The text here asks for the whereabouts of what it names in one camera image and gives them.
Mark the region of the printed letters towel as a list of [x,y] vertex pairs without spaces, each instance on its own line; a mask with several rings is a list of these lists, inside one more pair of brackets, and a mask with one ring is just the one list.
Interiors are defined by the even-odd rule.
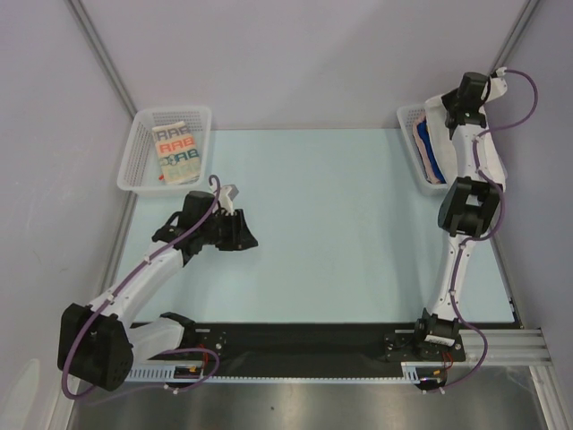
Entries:
[[195,182],[201,173],[201,157],[189,126],[180,121],[152,128],[152,137],[167,185]]

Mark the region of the white towel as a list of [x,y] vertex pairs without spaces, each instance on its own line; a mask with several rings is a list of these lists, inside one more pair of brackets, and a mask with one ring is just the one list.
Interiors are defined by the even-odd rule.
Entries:
[[445,125],[446,108],[441,97],[435,96],[424,102],[427,127],[434,157],[446,182],[451,185],[457,177],[470,176],[480,180],[478,170],[506,190],[506,174],[496,151],[492,136],[488,133],[477,139],[477,157],[474,157],[474,140],[483,128],[480,125],[458,125],[452,136]]

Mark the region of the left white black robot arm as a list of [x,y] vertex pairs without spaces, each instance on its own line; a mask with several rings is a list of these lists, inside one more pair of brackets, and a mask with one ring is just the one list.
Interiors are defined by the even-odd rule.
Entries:
[[243,210],[234,206],[237,193],[234,185],[190,191],[182,209],[153,234],[145,255],[123,280],[88,304],[71,304],[64,310],[57,366],[68,398],[77,397],[68,386],[71,376],[92,388],[114,391],[140,362],[168,355],[200,359],[210,355],[197,339],[194,321],[187,317],[167,312],[139,327],[133,322],[159,289],[204,247],[238,252],[257,246]]

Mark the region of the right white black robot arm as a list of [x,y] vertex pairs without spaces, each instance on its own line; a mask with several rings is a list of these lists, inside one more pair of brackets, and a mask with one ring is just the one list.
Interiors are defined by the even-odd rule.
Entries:
[[437,287],[415,323],[414,353],[431,360],[461,345],[465,326],[460,298],[475,245],[488,239],[500,206],[505,180],[488,128],[484,105],[492,95],[492,78],[467,72],[460,84],[426,101],[425,129],[432,155],[448,191],[437,224],[443,231],[443,255]]

